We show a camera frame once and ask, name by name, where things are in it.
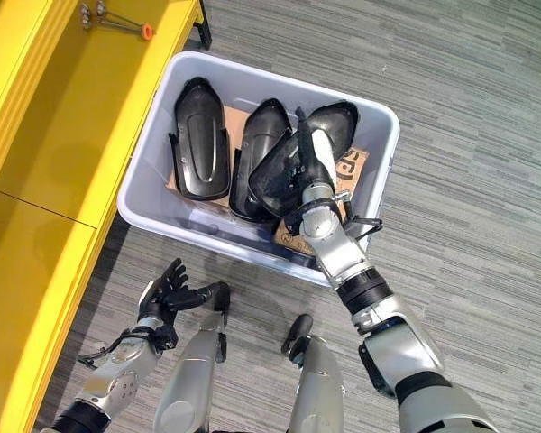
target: white plastic bin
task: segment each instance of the white plastic bin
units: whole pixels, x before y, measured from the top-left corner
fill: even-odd
[[[133,226],[327,285],[313,259],[274,244],[268,227],[242,221],[230,211],[209,211],[165,188],[173,168],[168,134],[176,130],[174,104],[185,82],[197,76],[210,81],[223,104],[249,113],[262,100],[276,97],[294,119],[293,126],[297,106],[310,114],[343,99],[355,103],[360,121],[353,146],[369,152],[353,197],[354,210],[362,217],[379,214],[399,120],[386,106],[368,99],[202,53],[180,53],[166,69],[120,188],[120,215]]]

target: yellow shelf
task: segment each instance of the yellow shelf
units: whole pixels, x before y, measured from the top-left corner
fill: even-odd
[[[22,398],[36,395],[57,356],[94,231],[0,193],[1,431],[23,431],[32,400]]]
[[[77,2],[0,1],[0,168]]]
[[[121,14],[155,25],[150,43],[69,25],[14,137],[0,191],[89,226],[100,224],[149,96],[197,15],[194,1],[151,4],[120,2]]]
[[[146,42],[83,31],[71,3],[77,20],[58,33],[0,148],[0,433],[32,428],[152,96],[193,22],[203,22],[198,0],[108,0],[110,10],[152,24]]]

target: gray carpet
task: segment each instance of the gray carpet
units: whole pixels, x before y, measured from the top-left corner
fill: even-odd
[[[212,53],[382,102],[401,136],[371,257],[506,432],[541,432],[541,1],[207,1]],[[285,431],[298,372],[279,355],[301,312],[335,352],[348,432],[398,432],[370,386],[360,338],[333,292],[129,228],[111,229],[36,427],[88,371],[78,351],[134,320],[146,282],[180,256],[197,286],[234,289],[212,428]],[[205,309],[179,315],[160,360],[109,431],[150,431],[161,387]]]

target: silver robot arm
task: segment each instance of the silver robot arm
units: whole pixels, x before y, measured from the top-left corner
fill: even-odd
[[[221,282],[189,290],[185,270],[180,259],[175,260],[158,280],[146,287],[136,326],[123,331],[108,348],[78,358],[95,371],[74,402],[51,428],[41,433],[104,432],[112,419],[134,400],[141,381],[154,370],[162,352],[176,346],[174,319],[178,311],[202,305],[223,292],[228,295],[228,286]],[[105,362],[95,367],[94,361],[103,356],[107,356]]]
[[[298,231],[364,336],[359,355],[373,386],[398,400],[401,433],[497,431],[469,394],[444,378],[435,342],[344,231],[333,195],[327,182],[305,188]]]
[[[226,358],[225,326],[226,314],[214,313],[188,342],[164,386],[154,433],[208,432],[215,364]]]

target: robot forearm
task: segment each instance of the robot forearm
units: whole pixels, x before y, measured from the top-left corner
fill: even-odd
[[[332,189],[311,185],[303,195],[299,232],[359,334],[359,355],[375,389],[399,402],[402,433],[496,431],[479,405],[444,376],[441,353],[405,301],[369,264],[328,204]]]
[[[146,317],[137,328],[155,330],[162,326],[158,318]],[[154,370],[160,358],[154,345],[141,337],[127,337],[112,351],[108,359],[88,377],[81,393],[42,433],[84,431],[102,433],[112,418],[134,399],[140,382]]]

